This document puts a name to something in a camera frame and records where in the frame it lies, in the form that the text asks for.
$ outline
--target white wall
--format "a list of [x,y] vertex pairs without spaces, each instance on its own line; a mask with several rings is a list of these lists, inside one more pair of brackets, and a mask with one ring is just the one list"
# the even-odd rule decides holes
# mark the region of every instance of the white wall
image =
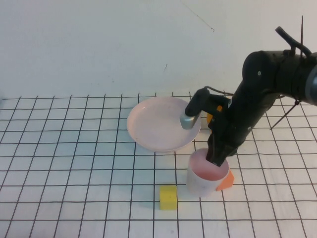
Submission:
[[316,9],[316,0],[1,0],[0,91],[234,91],[249,53],[288,48],[278,25],[299,39],[303,14],[317,51]]

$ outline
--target orange block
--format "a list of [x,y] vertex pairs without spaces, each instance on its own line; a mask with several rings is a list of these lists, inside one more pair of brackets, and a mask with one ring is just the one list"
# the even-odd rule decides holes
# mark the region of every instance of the orange block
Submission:
[[231,172],[229,171],[227,177],[222,181],[222,183],[216,188],[216,191],[221,191],[226,188],[230,188],[233,186],[233,181],[234,181],[234,176]]

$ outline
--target orange object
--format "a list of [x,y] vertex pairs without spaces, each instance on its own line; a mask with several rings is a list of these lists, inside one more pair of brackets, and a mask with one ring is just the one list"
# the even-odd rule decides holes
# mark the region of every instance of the orange object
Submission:
[[[222,106],[218,106],[217,107],[217,111],[218,112],[221,112],[222,111]],[[209,124],[210,123],[210,121],[212,120],[212,118],[213,118],[213,115],[211,115],[211,114],[207,114],[207,123]]]
[[226,188],[230,188],[233,186],[233,181],[234,181],[234,176],[231,172],[229,171],[227,177],[221,182],[221,184],[216,188],[216,191],[221,191]]

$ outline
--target pink plate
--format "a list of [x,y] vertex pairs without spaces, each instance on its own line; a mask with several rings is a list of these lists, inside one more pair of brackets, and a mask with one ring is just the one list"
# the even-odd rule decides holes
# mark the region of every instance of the pink plate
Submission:
[[156,152],[178,150],[191,143],[200,131],[197,120],[191,130],[180,124],[187,102],[175,97],[153,97],[140,102],[129,114],[127,128],[139,145]]

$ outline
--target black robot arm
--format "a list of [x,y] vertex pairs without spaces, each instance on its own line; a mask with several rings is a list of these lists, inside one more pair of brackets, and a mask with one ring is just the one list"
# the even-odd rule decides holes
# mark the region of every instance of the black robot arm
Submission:
[[[290,50],[251,53],[243,65],[243,80],[231,100],[210,94],[205,87],[195,93],[181,116],[182,126],[189,129],[201,111],[213,115],[208,125],[212,133],[206,159],[217,166],[236,153],[278,96],[317,105],[317,54],[281,27],[276,31],[291,46]],[[305,56],[295,54],[296,48],[302,49]]]

